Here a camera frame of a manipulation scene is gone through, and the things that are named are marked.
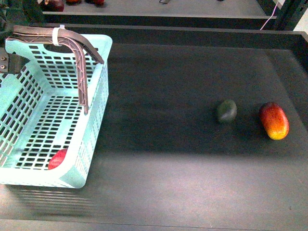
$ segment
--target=basket handle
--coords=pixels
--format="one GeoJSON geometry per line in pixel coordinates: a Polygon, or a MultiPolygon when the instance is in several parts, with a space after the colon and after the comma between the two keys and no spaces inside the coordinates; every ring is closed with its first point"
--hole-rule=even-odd
{"type": "MultiPolygon", "coordinates": [[[[7,40],[17,40],[24,43],[53,44],[53,28],[14,26],[13,34],[7,40]]],[[[85,50],[96,62],[104,64],[104,60],[92,44],[82,35],[59,28],[58,44],[65,45],[75,55],[78,83],[79,105],[84,106],[85,115],[89,112],[88,81],[86,72],[85,50]]]]}

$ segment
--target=plastic basket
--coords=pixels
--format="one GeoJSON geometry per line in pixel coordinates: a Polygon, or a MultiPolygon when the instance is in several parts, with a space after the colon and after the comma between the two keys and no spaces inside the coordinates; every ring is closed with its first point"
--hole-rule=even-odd
{"type": "Polygon", "coordinates": [[[0,183],[81,188],[108,98],[105,35],[83,35],[105,61],[86,55],[89,112],[78,105],[75,56],[48,51],[43,44],[7,41],[6,50],[30,60],[18,75],[0,75],[0,183]],[[64,161],[47,170],[58,150],[64,161]]]}

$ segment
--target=black table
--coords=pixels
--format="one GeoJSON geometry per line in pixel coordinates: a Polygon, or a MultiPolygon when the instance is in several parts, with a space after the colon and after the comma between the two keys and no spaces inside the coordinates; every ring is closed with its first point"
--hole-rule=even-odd
{"type": "Polygon", "coordinates": [[[88,181],[0,185],[1,230],[307,230],[306,34],[66,27],[114,40],[88,181]],[[238,115],[220,125],[229,98],[238,115]],[[284,140],[257,117],[268,101],[288,116],[284,140]]]}

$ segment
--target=red fruit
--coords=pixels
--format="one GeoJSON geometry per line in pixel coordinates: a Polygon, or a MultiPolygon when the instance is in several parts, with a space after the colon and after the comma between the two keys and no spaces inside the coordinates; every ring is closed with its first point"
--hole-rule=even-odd
{"type": "Polygon", "coordinates": [[[94,4],[96,5],[103,5],[105,0],[93,0],[94,4]]]}
{"type": "Polygon", "coordinates": [[[66,0],[67,3],[79,3],[80,0],[66,0]]]}
{"type": "Polygon", "coordinates": [[[67,148],[59,150],[49,161],[48,170],[58,167],[63,162],[66,153],[67,148]]]}
{"type": "Polygon", "coordinates": [[[43,11],[63,12],[63,0],[43,0],[40,4],[43,11]]]}
{"type": "Polygon", "coordinates": [[[289,121],[283,109],[276,103],[261,106],[259,116],[265,131],[273,140],[281,140],[289,133],[289,121]]]}

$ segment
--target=avocado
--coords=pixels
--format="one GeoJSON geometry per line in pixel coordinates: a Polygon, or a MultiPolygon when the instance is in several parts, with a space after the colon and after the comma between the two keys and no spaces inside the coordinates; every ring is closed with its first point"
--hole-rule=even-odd
{"type": "Polygon", "coordinates": [[[217,120],[219,123],[232,122],[237,114],[237,107],[233,100],[225,100],[217,107],[217,120]]]}

